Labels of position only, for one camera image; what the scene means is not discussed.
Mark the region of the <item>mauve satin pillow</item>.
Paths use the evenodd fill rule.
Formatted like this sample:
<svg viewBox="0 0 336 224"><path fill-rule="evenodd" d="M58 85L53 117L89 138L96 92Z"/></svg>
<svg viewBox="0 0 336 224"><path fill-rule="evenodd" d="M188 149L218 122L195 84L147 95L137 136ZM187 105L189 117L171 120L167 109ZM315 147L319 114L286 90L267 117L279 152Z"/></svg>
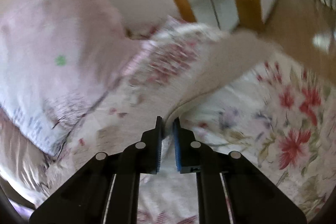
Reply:
<svg viewBox="0 0 336 224"><path fill-rule="evenodd" d="M27 139L1 110L1 178L39 207L59 187L61 165Z"/></svg>

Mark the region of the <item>pink floral pillow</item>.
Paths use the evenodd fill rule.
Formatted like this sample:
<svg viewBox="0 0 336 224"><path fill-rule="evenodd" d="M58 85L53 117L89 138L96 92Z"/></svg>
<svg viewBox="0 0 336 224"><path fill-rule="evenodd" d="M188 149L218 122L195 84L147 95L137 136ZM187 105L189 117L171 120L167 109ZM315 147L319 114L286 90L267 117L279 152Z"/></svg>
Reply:
<svg viewBox="0 0 336 224"><path fill-rule="evenodd" d="M126 36L108 0L17 0L1 17L1 107L56 156L144 46Z"/></svg>

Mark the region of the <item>floral beige bedspread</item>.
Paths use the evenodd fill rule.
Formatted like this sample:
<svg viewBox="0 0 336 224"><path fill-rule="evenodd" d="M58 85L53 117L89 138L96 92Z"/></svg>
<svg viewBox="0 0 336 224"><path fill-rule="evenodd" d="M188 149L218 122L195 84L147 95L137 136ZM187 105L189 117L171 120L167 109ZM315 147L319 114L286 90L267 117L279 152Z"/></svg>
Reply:
<svg viewBox="0 0 336 224"><path fill-rule="evenodd" d="M226 35L175 19L154 30L146 58L70 133L56 162L63 169L59 187L95 153L118 153L138 141L143 132L134 133L132 116L144 90L186 72L198 44ZM277 48L177 118L215 151L242 153L308 220L335 188L335 87Z"/></svg>

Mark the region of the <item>beige cable knit sweater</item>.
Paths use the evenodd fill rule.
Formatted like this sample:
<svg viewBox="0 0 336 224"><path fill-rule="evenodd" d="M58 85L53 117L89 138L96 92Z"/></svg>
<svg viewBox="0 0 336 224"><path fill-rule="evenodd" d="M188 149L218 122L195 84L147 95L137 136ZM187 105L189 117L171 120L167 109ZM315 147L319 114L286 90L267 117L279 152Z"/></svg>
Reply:
<svg viewBox="0 0 336 224"><path fill-rule="evenodd" d="M167 121L161 172L141 176L138 223L198 223L196 176L176 170L171 124L274 52L274 46L248 31L215 42L206 40L197 47L197 59L189 64L190 69L166 85L147 87L144 101L132 116L135 134L150 129L158 115Z"/></svg>

